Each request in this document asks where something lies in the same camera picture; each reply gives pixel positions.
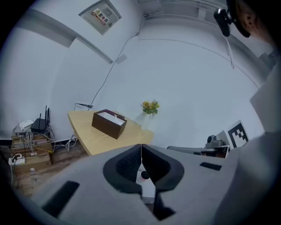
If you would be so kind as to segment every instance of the white device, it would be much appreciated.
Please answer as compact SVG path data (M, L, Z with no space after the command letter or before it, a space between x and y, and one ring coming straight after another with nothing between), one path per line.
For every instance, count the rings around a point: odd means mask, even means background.
M152 182L152 180L149 179L143 179L141 176L141 173L145 171L145 168L143 164L140 165L140 168L137 172L137 179L136 183L141 186L142 194L141 199L145 204L153 204L154 203L154 197L155 197L155 186Z
M22 156L21 154L15 154L12 158L9 158L9 165L20 165L20 164L25 164L25 157Z
M31 128L31 125L33 123L34 122L32 120L26 120L26 121L19 123L19 127L21 128L22 131L25 131L25 130L28 130L29 128Z
M86 105L82 105L82 104L79 104L79 103L75 104L74 111L88 111L88 110L89 110L89 107L86 106Z

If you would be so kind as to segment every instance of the router antenna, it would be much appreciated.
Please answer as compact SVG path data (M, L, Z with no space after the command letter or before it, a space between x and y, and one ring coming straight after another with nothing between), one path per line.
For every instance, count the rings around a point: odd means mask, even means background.
M40 113L40 117L39 117L39 125L38 125L38 129L40 129L40 121L41 121L41 113Z
M49 123L50 123L50 108L48 108L47 118L48 118L48 125L49 125Z
M45 108L45 128L47 127L47 106Z

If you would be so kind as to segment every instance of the white cable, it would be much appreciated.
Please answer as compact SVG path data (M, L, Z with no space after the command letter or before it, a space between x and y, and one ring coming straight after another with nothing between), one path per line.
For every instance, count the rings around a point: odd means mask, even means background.
M234 58L233 58L233 54L232 54L232 50L231 50L230 44L228 42L228 39L224 35L223 35L223 37L227 41L227 45L228 45L228 49L229 49L229 55L230 55L230 60L231 60L231 65L232 65L232 69L234 69L235 64L234 64Z
M11 153L11 151L10 151L10 149L9 149L8 147L6 147L6 146L1 146L1 145L0 145L0 147L7 148L7 149L9 150L9 152Z
M108 78L108 76L109 76L109 74L110 74L111 70L113 69L113 67L114 67L114 65L115 65L115 63L116 63L116 61L117 61L117 59L119 58L119 56L120 56L120 55L121 55L121 53L123 52L123 49L124 49L124 47L126 46L126 44L127 44L128 40L130 40L131 38L136 37L137 35L139 35L139 33L140 33L140 31L141 31L141 24L142 24L143 19L144 19L144 17L142 16L142 18L141 18L141 22L140 22L140 30L139 30L139 32L138 32L136 35L131 36L131 37L129 37L129 38L127 39L127 41L125 42L125 44L124 44L124 46L123 46L123 48L122 48L121 52L119 53L119 55L117 56L116 60L114 61L113 65L112 65L112 67L110 68L110 70L109 70L109 72L108 72L108 74L107 74L107 76L106 76L106 78L105 78L105 80L104 80L104 82L103 82L102 86L101 86L101 87L100 87L100 89L97 91L97 93L96 93L96 95L94 96L94 98L93 98L93 100L92 100L92 102L91 102L91 104L90 104L90 105L92 105L92 104L93 104L93 102L94 102L94 100L95 100L95 98L96 98L97 94L100 92L100 90L101 90L101 89L102 89L102 87L104 86L104 84L105 84L105 82L106 82L106 80L107 80L107 78Z
M54 137L54 139L53 139L53 141L54 141L54 148L53 148L53 153L54 153L54 151L55 151L55 149L56 149L56 138L55 138L55 136L54 136L54 132L53 132L53 129L52 129L52 127L51 126L49 126L49 128L51 128L51 130L52 130L52 133L53 133L53 137Z
M26 134L26 139L27 139L27 145L28 145L30 151L33 152L33 151L32 151L32 147L31 147L31 145L30 145L30 143L29 143L29 133Z
M33 149L33 144L32 144L32 139L33 139L33 133L29 133L27 134L27 140L28 140L28 145L29 145L29 148L31 150L31 152L33 152L34 154L36 153L35 150Z
M12 162L10 164L11 167L11 188L13 188L13 171L12 171Z
M21 140L23 137L21 136L20 138L19 138L19 140ZM25 139L25 138L23 138L23 139ZM26 142L28 142L28 140L25 140ZM21 142L21 144L22 144L22 142ZM22 146L23 146L23 144L22 144Z
M58 147L60 147L60 146L65 147L68 151L69 151L70 148L76 146L77 138L73 138L73 136L74 136L74 134L71 136L71 138L69 139L69 141L68 141L65 145L63 145L61 142L59 142L60 145L56 145L56 142L55 142L54 148L53 148L53 153L54 153L54 151L55 151Z
M50 139L51 141L55 141L56 139L51 139L48 136L44 135L46 138Z

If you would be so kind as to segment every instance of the black camera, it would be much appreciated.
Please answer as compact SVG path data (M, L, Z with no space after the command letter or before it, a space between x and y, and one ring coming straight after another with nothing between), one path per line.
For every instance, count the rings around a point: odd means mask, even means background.
M228 12L225 9L216 9L214 12L214 18L218 23L221 32L225 37L230 36L230 28L229 25L233 22L228 17Z

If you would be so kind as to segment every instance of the wall-mounted box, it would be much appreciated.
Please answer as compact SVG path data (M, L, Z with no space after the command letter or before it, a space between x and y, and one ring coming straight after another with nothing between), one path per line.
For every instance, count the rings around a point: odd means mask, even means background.
M79 16L102 35L121 18L109 0L98 1L81 12Z

